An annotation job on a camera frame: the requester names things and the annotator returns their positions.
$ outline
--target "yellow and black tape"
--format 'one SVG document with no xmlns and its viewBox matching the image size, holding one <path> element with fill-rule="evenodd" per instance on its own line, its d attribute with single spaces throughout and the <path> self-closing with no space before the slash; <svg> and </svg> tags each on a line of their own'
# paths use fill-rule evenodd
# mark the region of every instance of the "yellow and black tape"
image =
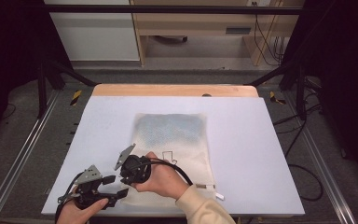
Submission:
<svg viewBox="0 0 358 224">
<path fill-rule="evenodd" d="M 71 104 L 70 105 L 76 105 L 77 100 L 79 99 L 81 94 L 81 91 L 76 91 L 74 94 L 74 97 L 72 98 Z"/>
<path fill-rule="evenodd" d="M 278 103 L 280 105 L 286 105 L 286 101 L 285 100 L 278 100 L 276 97 L 275 97 L 275 93 L 273 91 L 270 91 L 269 92 L 269 99 L 272 103 Z"/>
</svg>

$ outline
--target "forearm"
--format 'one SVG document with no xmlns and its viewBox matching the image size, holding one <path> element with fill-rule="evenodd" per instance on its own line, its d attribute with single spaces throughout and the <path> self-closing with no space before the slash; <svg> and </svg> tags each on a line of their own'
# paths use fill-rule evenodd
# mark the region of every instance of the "forearm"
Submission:
<svg viewBox="0 0 358 224">
<path fill-rule="evenodd" d="M 176 205 L 185 212 L 188 224 L 235 224 L 233 218 L 219 203 L 200 195 L 195 186 L 188 188 L 176 201 Z"/>
</svg>

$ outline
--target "white cabinet door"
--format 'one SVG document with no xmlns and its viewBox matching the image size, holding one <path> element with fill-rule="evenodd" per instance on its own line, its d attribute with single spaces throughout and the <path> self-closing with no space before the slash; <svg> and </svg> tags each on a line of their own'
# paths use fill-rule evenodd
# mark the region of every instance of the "white cabinet door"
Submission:
<svg viewBox="0 0 358 224">
<path fill-rule="evenodd" d="M 128 5 L 128 0 L 45 0 L 46 4 Z M 71 61 L 139 61 L 130 13 L 50 13 Z"/>
</svg>

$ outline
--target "person's hand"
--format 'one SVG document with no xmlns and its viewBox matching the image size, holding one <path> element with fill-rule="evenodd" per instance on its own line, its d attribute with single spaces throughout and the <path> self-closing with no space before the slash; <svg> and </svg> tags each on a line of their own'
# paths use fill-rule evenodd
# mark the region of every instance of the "person's hand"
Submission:
<svg viewBox="0 0 358 224">
<path fill-rule="evenodd" d="M 147 153 L 146 157 L 151 161 L 157 158 L 153 152 Z M 188 189 L 188 184 L 172 167 L 162 164 L 152 164 L 152 173 L 149 179 L 143 184 L 135 183 L 132 186 L 139 192 L 152 191 L 175 200 L 178 200 Z"/>
<path fill-rule="evenodd" d="M 63 207 L 57 224 L 84 224 L 97 212 L 104 208 L 108 199 L 101 199 L 83 210 L 79 209 L 74 200 L 69 201 Z"/>
</svg>

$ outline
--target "white tabletop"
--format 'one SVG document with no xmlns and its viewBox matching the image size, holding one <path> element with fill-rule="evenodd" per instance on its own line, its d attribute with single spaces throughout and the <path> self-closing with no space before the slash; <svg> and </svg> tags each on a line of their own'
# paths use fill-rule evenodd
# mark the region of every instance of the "white tabletop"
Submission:
<svg viewBox="0 0 358 224">
<path fill-rule="evenodd" d="M 74 141 L 48 196 L 43 214 L 54 214 L 57 198 L 92 164 L 114 171 L 119 153 L 132 144 L 134 118 L 145 114 L 206 115 L 216 190 L 231 215 L 297 216 L 304 209 L 267 111 L 257 97 L 91 96 Z M 120 183 L 101 186 L 114 193 Z M 118 202 L 101 216 L 179 217 L 177 208 L 144 208 Z"/>
</svg>

